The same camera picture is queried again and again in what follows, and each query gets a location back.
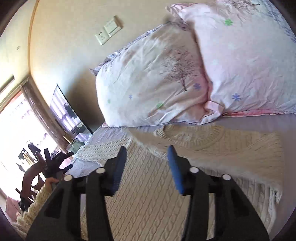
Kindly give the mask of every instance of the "bed sheet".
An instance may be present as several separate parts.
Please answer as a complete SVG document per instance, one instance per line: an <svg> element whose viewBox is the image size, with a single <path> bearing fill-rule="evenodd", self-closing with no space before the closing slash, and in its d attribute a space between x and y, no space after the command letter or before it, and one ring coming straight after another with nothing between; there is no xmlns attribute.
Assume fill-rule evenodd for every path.
<svg viewBox="0 0 296 241"><path fill-rule="evenodd" d="M212 123L238 130L259 131L259 132L277 132L280 135L284 150L285 159L285 177L284 192L277 209L277 219L270 233L272 239L282 229L296 206L296 115L264 115L250 117L220 117ZM132 127L142 132L153 132L162 126L143 126ZM121 139L127 136L127 127L100 127L88 140L86 145L96 145L108 141ZM99 167L96 163L81 161L74 158L72 161L74 167L68 174L74 177L88 175L91 171ZM85 205L85 197L81 198L81 208Z"/></svg>

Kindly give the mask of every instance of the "cream fleece sleeve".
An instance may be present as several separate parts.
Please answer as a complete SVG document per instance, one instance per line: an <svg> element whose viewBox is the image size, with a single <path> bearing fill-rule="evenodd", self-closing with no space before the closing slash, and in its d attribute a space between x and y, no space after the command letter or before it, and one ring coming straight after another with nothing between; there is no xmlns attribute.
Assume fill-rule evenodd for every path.
<svg viewBox="0 0 296 241"><path fill-rule="evenodd" d="M12 226L16 230L16 232L25 239L27 233L35 220L36 216L38 215L40 209L42 208L43 204L45 203L46 199L51 194L52 190L50 187L43 186L40 192L36 195L35 202L30 205L27 212L21 217L17 218L16 223L12 223Z"/></svg>

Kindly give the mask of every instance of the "switch plate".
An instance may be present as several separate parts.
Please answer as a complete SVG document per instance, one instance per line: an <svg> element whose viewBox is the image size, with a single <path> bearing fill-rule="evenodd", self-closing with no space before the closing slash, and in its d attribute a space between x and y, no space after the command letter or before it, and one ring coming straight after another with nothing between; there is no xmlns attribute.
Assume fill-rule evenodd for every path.
<svg viewBox="0 0 296 241"><path fill-rule="evenodd" d="M106 30L104 28L102 28L98 34L95 35L98 42L100 43L100 45L102 46L104 43L106 43L109 40L109 35L106 32Z"/></svg>
<svg viewBox="0 0 296 241"><path fill-rule="evenodd" d="M106 23L104 25L104 28L105 28L106 32L108 33L109 37L112 37L119 30L121 30L121 27L118 26L114 17L108 23Z"/></svg>

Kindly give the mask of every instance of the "human hand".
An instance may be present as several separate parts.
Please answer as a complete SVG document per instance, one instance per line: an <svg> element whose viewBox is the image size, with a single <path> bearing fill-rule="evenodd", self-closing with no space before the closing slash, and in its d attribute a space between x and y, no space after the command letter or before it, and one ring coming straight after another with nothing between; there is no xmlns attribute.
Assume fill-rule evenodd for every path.
<svg viewBox="0 0 296 241"><path fill-rule="evenodd" d="M44 186L45 186L48 190L52 191L52 183L58 183L58 182L59 182L58 179L55 179L54 177L49 177L49 178L45 179L45 184L44 184Z"/></svg>

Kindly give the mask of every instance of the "white pillow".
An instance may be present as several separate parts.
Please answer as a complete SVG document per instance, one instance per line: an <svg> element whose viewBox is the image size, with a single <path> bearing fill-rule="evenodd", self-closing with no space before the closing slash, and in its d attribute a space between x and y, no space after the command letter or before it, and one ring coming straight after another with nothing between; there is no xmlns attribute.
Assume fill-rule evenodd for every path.
<svg viewBox="0 0 296 241"><path fill-rule="evenodd" d="M224 115L296 112L296 38L268 0L220 0L168 7L195 31Z"/></svg>
<svg viewBox="0 0 296 241"><path fill-rule="evenodd" d="M207 101L197 44L179 21L145 33L93 72L108 126L201 124L221 114L219 105Z"/></svg>

